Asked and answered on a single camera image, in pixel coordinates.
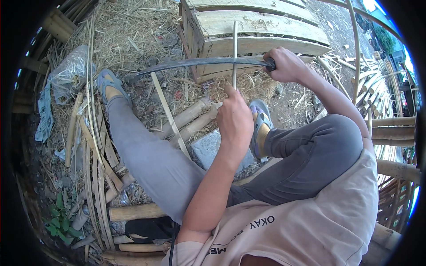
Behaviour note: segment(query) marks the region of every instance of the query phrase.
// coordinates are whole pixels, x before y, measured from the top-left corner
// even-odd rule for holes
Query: wooden crate
[[[301,0],[181,0],[183,38],[189,58],[228,57],[233,54],[233,22],[238,21],[238,55],[261,59],[271,48],[283,46],[304,62],[331,50],[328,38]],[[239,73],[259,66],[239,65]],[[196,82],[230,74],[232,64],[195,68]]]

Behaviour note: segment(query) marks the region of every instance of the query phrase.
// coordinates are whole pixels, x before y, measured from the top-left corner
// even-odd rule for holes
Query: machete
[[[193,58],[185,59],[180,61],[171,61],[168,63],[158,64],[151,66],[147,69],[142,70],[137,73],[136,76],[144,75],[151,72],[157,72],[165,69],[172,69],[175,67],[184,67],[184,66],[198,66],[198,65],[210,65],[210,64],[246,64],[246,65],[256,65],[256,66],[266,66],[268,71],[275,70],[275,62],[270,57],[266,61],[260,61],[255,59],[247,58],[233,58],[233,57],[207,57],[207,58]]]

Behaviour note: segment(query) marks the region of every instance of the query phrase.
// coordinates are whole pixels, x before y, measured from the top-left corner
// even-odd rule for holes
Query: sandal
[[[250,150],[251,152],[260,159],[261,162],[266,162],[268,157],[260,157],[259,155],[259,145],[256,143],[257,134],[259,132],[260,126],[266,124],[266,126],[271,129],[273,128],[273,123],[271,121],[271,114],[269,112],[268,106],[261,99],[254,99],[250,102],[250,110],[253,113],[253,110],[257,112],[256,121],[254,121],[254,132],[251,137]]]
[[[110,75],[113,81],[106,79],[105,78],[106,75]],[[121,80],[116,78],[111,70],[109,69],[102,70],[99,73],[98,78],[96,79],[96,85],[98,86],[98,91],[101,94],[102,100],[105,105],[108,103],[107,97],[105,95],[105,89],[107,86],[111,86],[116,88],[119,92],[121,92],[124,98],[126,98],[126,100],[129,102],[130,106],[132,106],[132,100],[127,95],[127,93],[123,90],[123,87],[121,87]]]

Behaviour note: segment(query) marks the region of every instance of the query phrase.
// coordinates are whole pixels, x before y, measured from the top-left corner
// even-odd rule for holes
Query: gray leggings
[[[167,215],[181,224],[206,171],[149,132],[123,96],[114,96],[106,110],[112,139],[130,174]],[[232,185],[228,206],[253,199],[279,205],[315,197],[358,160],[362,149],[357,125],[338,114],[297,129],[272,129],[265,151],[283,160],[245,185]]]

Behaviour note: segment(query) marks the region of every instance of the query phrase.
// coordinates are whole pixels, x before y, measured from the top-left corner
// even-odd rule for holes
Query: person
[[[276,129],[262,101],[247,106],[226,86],[216,118],[222,140],[207,172],[143,126],[111,71],[98,77],[119,155],[152,200],[181,224],[173,265],[358,265],[367,252],[378,190],[364,119],[294,53],[278,47],[268,57],[276,63],[268,72],[274,80],[309,88],[329,115]],[[250,146],[259,158],[282,160],[235,186]]]

